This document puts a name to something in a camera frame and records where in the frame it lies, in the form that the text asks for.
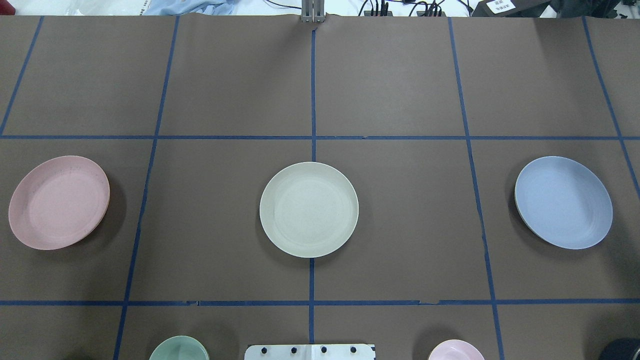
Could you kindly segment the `dark blue pot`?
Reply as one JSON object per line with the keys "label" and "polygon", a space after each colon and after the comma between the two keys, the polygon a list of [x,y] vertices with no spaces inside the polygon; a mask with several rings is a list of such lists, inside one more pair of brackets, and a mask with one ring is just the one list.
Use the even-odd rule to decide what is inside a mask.
{"label": "dark blue pot", "polygon": [[601,351],[599,360],[639,360],[640,338],[618,338]]}

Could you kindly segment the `blue plate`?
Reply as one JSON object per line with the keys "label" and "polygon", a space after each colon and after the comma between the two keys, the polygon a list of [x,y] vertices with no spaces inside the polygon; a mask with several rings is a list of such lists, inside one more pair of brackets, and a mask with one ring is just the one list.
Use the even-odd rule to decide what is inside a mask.
{"label": "blue plate", "polygon": [[544,156],[526,164],[516,178],[514,200],[526,227],[558,248],[592,248],[613,226],[613,202],[603,182],[567,157]]}

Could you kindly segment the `cream plate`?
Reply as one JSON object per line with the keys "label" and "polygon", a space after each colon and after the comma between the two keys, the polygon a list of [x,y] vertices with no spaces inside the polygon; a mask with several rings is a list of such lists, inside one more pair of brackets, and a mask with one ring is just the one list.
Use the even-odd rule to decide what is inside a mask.
{"label": "cream plate", "polygon": [[267,238],[298,258],[319,258],[345,245],[359,221],[360,204],[349,178],[322,162],[297,162],[268,181],[259,201]]}

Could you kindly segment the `light blue cloth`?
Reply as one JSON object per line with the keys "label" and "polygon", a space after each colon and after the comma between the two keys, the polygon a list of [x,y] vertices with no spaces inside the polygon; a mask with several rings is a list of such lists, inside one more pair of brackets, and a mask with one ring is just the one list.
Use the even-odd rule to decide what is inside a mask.
{"label": "light blue cloth", "polygon": [[236,0],[150,0],[143,16],[182,16],[196,13],[208,16],[230,15]]}

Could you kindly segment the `pink bowl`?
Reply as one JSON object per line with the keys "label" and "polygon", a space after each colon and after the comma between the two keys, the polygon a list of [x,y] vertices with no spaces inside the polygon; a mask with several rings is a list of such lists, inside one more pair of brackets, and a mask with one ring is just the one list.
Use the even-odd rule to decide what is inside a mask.
{"label": "pink bowl", "polygon": [[461,339],[442,341],[430,351],[428,360],[484,360],[480,351]]}

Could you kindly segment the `aluminium frame post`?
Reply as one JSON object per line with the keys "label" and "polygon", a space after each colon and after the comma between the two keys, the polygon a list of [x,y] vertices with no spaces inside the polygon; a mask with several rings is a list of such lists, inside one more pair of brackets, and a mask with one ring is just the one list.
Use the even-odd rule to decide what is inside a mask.
{"label": "aluminium frame post", "polygon": [[323,23],[326,19],[324,0],[302,0],[301,1],[301,22],[303,23]]}

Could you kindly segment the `pink plate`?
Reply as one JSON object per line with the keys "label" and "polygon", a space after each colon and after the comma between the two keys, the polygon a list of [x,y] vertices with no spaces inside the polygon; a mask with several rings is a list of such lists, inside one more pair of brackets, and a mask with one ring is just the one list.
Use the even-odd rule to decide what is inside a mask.
{"label": "pink plate", "polygon": [[55,157],[32,169],[14,189],[9,227],[28,248],[66,248],[98,227],[110,196],[108,176],[96,162],[78,155]]}

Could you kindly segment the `green bowl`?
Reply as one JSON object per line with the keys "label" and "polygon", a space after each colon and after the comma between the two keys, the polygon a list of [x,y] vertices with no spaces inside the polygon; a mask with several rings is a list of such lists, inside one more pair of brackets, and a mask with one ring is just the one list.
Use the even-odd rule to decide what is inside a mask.
{"label": "green bowl", "polygon": [[187,335],[165,339],[150,354],[149,360],[210,360],[205,346]]}

